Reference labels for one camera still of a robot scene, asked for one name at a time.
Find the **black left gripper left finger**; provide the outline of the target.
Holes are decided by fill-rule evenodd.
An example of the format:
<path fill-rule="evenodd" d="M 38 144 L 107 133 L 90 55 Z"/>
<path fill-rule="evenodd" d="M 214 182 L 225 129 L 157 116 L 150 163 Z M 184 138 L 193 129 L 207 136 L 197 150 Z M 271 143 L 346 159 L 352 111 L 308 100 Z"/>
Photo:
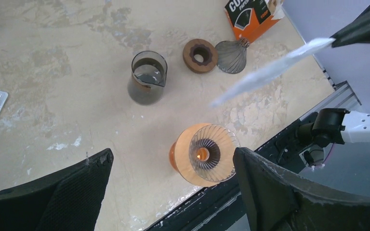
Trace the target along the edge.
<path fill-rule="evenodd" d="M 72 166 L 0 191 L 0 231 L 93 231 L 114 156 L 104 149 Z"/>

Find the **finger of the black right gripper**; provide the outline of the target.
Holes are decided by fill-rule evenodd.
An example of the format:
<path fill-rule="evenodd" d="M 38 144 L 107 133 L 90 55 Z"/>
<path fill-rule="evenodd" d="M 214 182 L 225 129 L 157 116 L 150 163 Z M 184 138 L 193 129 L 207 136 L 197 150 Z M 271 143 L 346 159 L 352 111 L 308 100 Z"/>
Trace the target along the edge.
<path fill-rule="evenodd" d="M 357 44 L 370 44 L 370 5 L 350 24 L 332 35 L 333 48 Z"/>

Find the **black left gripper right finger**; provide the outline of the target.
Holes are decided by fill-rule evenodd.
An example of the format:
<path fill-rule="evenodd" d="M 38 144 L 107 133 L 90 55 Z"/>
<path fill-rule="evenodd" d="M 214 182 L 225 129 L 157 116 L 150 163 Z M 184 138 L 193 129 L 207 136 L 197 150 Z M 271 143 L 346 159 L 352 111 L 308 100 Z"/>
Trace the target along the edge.
<path fill-rule="evenodd" d="M 248 148 L 233 156 L 252 231 L 370 231 L 370 197 L 336 190 Z"/>

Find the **clear ribbed glass dripper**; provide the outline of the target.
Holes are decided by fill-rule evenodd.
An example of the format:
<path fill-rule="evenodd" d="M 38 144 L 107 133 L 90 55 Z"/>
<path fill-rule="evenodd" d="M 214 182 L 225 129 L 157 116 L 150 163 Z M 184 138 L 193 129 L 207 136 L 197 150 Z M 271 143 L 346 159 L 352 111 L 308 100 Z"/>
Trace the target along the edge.
<path fill-rule="evenodd" d="M 195 173 L 213 183 L 235 175 L 233 155 L 239 140 L 226 127 L 208 124 L 199 129 L 189 145 L 189 160 Z"/>

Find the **white paper coffee filter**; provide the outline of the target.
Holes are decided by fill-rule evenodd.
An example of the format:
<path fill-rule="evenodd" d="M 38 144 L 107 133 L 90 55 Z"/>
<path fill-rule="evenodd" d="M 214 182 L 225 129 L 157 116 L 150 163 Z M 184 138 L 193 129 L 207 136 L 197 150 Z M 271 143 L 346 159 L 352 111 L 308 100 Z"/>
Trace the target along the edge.
<path fill-rule="evenodd" d="M 210 107 L 217 107 L 232 98 L 253 90 L 257 90 L 282 75 L 303 58 L 330 47 L 335 38 L 315 38 L 303 46 L 287 53 L 281 58 L 268 63 L 253 72 L 246 74 L 241 80 L 231 86 L 225 93 L 214 99 Z"/>

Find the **orange glass carafe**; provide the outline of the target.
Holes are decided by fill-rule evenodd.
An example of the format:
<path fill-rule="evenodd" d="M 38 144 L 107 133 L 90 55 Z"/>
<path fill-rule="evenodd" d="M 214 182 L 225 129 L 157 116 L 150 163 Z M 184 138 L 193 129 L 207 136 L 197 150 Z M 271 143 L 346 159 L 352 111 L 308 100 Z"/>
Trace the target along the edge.
<path fill-rule="evenodd" d="M 178 168 L 177 168 L 177 165 L 176 165 L 176 162 L 175 162 L 175 146 L 176 146 L 176 142 L 174 142 L 170 148 L 170 151 L 169 151 L 169 162 L 172 166 L 172 168 L 176 171 L 176 172 L 179 172 Z"/>

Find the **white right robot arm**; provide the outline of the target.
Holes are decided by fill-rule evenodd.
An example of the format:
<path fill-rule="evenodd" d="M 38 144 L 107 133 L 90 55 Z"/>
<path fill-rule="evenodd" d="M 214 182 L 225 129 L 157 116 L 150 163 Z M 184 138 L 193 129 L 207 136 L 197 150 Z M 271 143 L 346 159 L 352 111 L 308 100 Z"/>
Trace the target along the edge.
<path fill-rule="evenodd" d="M 370 5 L 350 24 L 331 36 L 333 48 L 370 44 Z M 295 138 L 307 147 L 370 142 L 370 114 L 344 108 L 321 109 L 313 123 L 299 126 Z"/>

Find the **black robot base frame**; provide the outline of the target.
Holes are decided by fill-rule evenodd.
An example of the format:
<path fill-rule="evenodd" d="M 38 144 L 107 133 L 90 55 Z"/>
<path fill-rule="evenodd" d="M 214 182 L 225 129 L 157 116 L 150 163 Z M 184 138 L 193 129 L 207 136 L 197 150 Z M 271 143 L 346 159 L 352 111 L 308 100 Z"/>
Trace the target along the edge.
<path fill-rule="evenodd" d="M 314 122 L 317 114 L 318 112 L 311 112 L 295 120 L 255 151 L 270 159 L 271 154 L 280 152 L 276 141 L 282 135 L 287 135 L 299 125 Z M 294 157 L 283 167 L 300 173 L 304 169 L 304 163 L 300 157 Z M 228 181 L 197 191 L 145 231 L 226 231 L 241 218 L 247 223 L 245 215 L 245 206 L 235 175 Z"/>

